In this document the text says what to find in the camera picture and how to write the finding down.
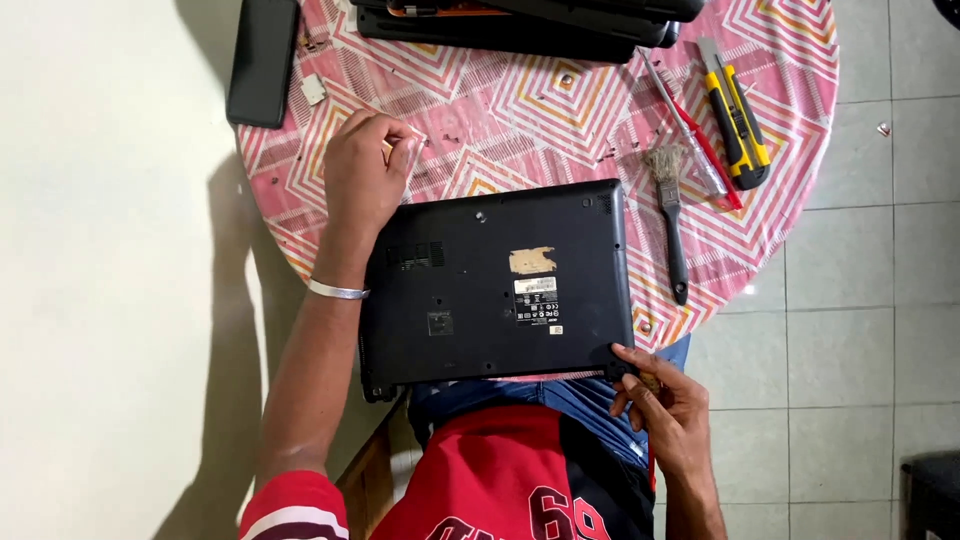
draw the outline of round table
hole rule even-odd
[[[651,51],[683,107],[722,156],[696,37],[736,68],[773,160],[766,183],[724,212],[684,162],[681,235],[689,299],[670,294],[663,219],[640,153],[679,141],[643,71],[624,65],[364,39],[331,0],[301,0],[313,41],[298,46],[282,129],[240,126],[253,194],[283,254],[307,279],[326,222],[326,142],[358,109],[404,119],[421,146],[405,203],[619,178],[626,192],[636,345],[659,350],[738,293],[800,216],[829,140],[838,47],[828,0],[713,0],[669,50]],[[300,80],[328,96],[310,107]]]

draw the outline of black phone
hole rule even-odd
[[[227,120],[272,129],[283,124],[299,17],[297,0],[243,0]]]

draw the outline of blue jeans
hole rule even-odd
[[[663,349],[657,356],[681,369],[686,365],[690,335]],[[630,420],[610,416],[616,392],[602,377],[544,382],[461,380],[416,384],[408,416],[417,440],[425,448],[433,428],[456,416],[481,408],[509,404],[540,404],[570,416],[593,432],[609,450],[642,470],[647,469],[647,432],[634,433]]]

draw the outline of red shirt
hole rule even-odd
[[[434,433],[372,540],[648,540],[653,502],[646,474],[575,420],[493,407]],[[280,475],[253,496],[240,538],[347,540],[343,496],[318,473]]]

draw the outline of white wall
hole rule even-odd
[[[238,9],[4,5],[5,538],[235,533],[261,358],[276,362],[302,291],[238,193],[223,98]]]

